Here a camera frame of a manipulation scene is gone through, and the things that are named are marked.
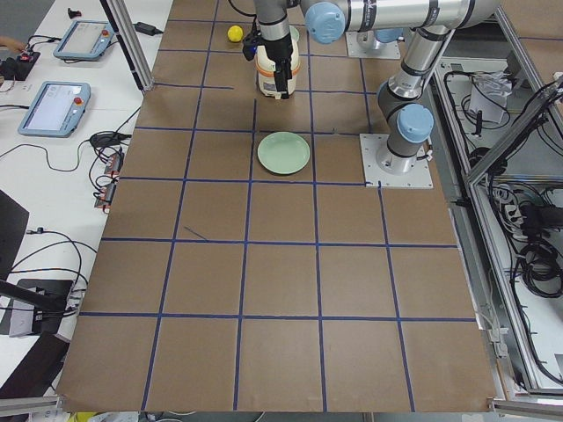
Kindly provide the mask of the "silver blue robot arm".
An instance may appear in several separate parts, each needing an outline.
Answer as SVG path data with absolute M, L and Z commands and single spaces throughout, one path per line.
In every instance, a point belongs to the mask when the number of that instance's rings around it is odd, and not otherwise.
M 419 99 L 437 61 L 457 30 L 477 25 L 499 7 L 497 1 L 257 1 L 243 53 L 250 61 L 259 46 L 274 62 L 274 82 L 288 98 L 293 53 L 287 11 L 300 7 L 307 31 L 319 44 L 331 44 L 343 33 L 410 28 L 413 37 L 399 71 L 383 83 L 378 105 L 391 130 L 377 150 L 378 167 L 393 175 L 408 173 L 430 136 L 434 118 Z

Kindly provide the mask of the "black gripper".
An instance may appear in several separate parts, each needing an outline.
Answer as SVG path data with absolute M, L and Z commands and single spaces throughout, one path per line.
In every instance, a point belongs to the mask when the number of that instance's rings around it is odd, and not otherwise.
M 291 79 L 291 55 L 293 44 L 291 35 L 287 33 L 278 40 L 265 40 L 264 47 L 267 57 L 275 63 L 274 82 L 281 99 L 289 98 L 289 80 Z

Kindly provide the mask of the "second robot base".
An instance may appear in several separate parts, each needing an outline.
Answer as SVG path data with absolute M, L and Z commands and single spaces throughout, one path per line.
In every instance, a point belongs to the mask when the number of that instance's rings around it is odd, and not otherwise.
M 372 30 L 363 33 L 346 33 L 347 53 L 353 58 L 398 60 L 398 40 L 403 36 L 402 28 Z

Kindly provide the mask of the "person hand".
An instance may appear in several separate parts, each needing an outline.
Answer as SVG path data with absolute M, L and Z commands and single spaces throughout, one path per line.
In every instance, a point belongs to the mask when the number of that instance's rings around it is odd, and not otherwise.
M 3 35 L 0 36 L 0 46 L 6 47 L 10 51 L 15 53 L 20 53 L 26 49 L 26 44 L 23 43 L 22 41 L 15 40 L 11 37 L 7 37 Z

